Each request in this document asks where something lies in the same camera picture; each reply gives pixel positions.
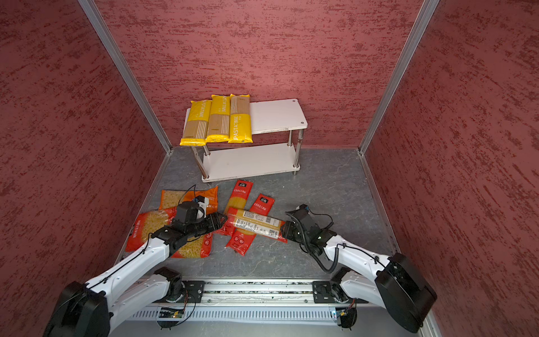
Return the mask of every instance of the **shelf top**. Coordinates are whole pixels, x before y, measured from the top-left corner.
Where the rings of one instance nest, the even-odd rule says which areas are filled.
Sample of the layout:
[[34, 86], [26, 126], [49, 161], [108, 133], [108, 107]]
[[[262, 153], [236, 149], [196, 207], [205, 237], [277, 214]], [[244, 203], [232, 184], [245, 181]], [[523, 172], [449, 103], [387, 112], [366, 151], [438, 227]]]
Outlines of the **shelf top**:
[[[253, 135], [307, 128], [307, 120], [296, 98], [252, 102], [250, 109]], [[190, 110], [187, 109], [186, 121]]]

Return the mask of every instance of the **white shelf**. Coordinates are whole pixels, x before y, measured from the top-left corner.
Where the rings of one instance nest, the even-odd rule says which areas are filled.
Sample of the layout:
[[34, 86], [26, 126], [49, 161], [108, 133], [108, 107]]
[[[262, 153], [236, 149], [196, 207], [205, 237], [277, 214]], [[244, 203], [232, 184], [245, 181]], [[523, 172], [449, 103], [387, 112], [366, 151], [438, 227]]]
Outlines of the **white shelf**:
[[[252, 102], [249, 108], [253, 135], [307, 128], [307, 120], [296, 98]], [[186, 121], [190, 110], [187, 109]]]
[[204, 168], [212, 182], [266, 174], [299, 171], [294, 168], [296, 151], [287, 143], [212, 151], [204, 156]]

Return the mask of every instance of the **metal shelf leg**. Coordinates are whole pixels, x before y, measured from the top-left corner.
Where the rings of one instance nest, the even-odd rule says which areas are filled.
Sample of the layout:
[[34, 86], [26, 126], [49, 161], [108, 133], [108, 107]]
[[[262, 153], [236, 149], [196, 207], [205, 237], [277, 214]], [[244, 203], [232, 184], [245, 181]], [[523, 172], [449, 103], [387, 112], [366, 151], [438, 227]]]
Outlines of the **metal shelf leg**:
[[193, 150], [193, 154], [195, 155], [195, 161], [197, 162], [198, 169], [202, 173], [202, 180], [208, 180], [210, 178], [210, 176], [208, 175], [208, 173], [204, 169], [204, 165], [202, 164], [201, 157], [198, 155], [197, 148], [195, 146], [191, 146], [191, 150]]
[[288, 146], [292, 146], [292, 130], [290, 130], [290, 133], [288, 134]]
[[294, 168], [298, 168], [300, 166], [300, 149], [301, 149], [301, 143], [303, 142], [303, 134], [305, 132], [305, 129], [301, 129], [300, 133], [298, 135], [298, 146], [296, 147], [296, 159], [294, 160]]

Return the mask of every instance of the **yellow pasta package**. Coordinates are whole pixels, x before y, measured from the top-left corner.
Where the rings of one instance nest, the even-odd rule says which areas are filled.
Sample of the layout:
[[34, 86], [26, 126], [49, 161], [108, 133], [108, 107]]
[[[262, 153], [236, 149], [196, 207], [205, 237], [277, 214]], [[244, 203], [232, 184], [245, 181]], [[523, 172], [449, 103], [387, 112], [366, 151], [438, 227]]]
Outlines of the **yellow pasta package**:
[[229, 143], [252, 143], [250, 96], [230, 95], [230, 140]]
[[212, 95], [206, 142], [228, 142], [230, 130], [230, 97]]
[[182, 146], [206, 145], [206, 133], [210, 120], [211, 100], [191, 101], [191, 110], [183, 129], [183, 137], [179, 142]]

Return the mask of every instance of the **lower shelf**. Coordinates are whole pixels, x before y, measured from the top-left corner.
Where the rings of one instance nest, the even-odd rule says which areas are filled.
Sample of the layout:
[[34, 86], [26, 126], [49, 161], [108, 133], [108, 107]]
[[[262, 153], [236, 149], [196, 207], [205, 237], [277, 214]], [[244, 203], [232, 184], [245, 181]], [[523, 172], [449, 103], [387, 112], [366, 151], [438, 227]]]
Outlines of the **lower shelf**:
[[294, 168], [296, 151], [287, 143], [212, 151], [204, 156], [209, 179], [204, 182], [299, 171]]

